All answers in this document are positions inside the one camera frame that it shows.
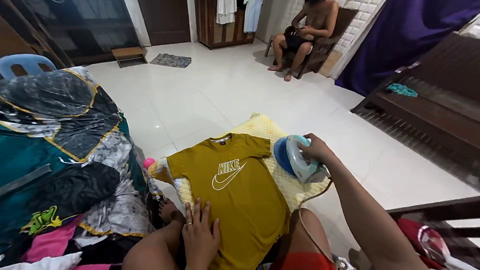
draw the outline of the person sitting on chair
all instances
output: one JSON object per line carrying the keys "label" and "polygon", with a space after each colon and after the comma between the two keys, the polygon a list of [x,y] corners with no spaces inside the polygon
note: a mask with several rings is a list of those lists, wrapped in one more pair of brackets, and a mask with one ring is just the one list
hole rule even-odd
{"label": "person sitting on chair", "polygon": [[[338,4],[335,0],[305,0],[302,10],[292,21],[296,28],[296,35],[276,35],[273,39],[273,52],[276,66],[269,68],[270,71],[281,71],[282,48],[296,53],[292,67],[285,76],[285,81],[292,79],[292,73],[312,51],[313,39],[316,37],[330,37],[335,28],[338,15]],[[307,16],[305,26],[299,28],[300,20]]]}

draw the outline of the foot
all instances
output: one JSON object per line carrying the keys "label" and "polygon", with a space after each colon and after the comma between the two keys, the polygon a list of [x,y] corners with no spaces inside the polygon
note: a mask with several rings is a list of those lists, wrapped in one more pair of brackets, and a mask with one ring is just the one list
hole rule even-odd
{"label": "foot", "polygon": [[287,72],[287,75],[285,75],[285,78],[283,79],[286,82],[289,82],[292,80],[292,72]]}
{"label": "foot", "polygon": [[185,223],[185,217],[183,216],[183,214],[180,212],[180,210],[178,210],[175,204],[168,198],[165,198],[163,199],[163,201],[160,202],[159,212],[160,212],[160,217],[167,224],[172,222],[173,220],[177,220]]}
{"label": "foot", "polygon": [[269,71],[281,71],[282,70],[282,65],[276,65],[271,68],[268,68]]}

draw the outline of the blue plastic chair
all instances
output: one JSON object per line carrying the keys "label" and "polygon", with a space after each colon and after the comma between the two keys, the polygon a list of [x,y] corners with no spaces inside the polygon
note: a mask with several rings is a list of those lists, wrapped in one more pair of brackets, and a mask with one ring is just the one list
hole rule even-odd
{"label": "blue plastic chair", "polygon": [[3,78],[10,80],[16,75],[12,71],[13,65],[21,65],[27,74],[36,75],[44,71],[38,64],[45,64],[51,70],[57,70],[55,65],[47,58],[38,54],[13,54],[0,58],[0,74]]}

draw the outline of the red shorts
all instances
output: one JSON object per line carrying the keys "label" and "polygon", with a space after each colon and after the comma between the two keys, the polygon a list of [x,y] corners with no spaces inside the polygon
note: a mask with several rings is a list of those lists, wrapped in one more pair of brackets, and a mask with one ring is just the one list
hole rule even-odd
{"label": "red shorts", "polygon": [[278,258],[270,270],[335,270],[335,265],[320,253],[298,252]]}

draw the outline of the mustard yellow t-shirt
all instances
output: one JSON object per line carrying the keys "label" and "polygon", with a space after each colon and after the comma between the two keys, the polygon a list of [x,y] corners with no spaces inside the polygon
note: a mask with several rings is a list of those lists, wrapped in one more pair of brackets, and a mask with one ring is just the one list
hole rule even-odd
{"label": "mustard yellow t-shirt", "polygon": [[262,158],[270,140],[248,134],[209,138],[167,157],[173,178],[190,180],[194,200],[210,201],[210,224],[220,218],[222,242],[210,269],[252,270],[279,236],[290,212]]}

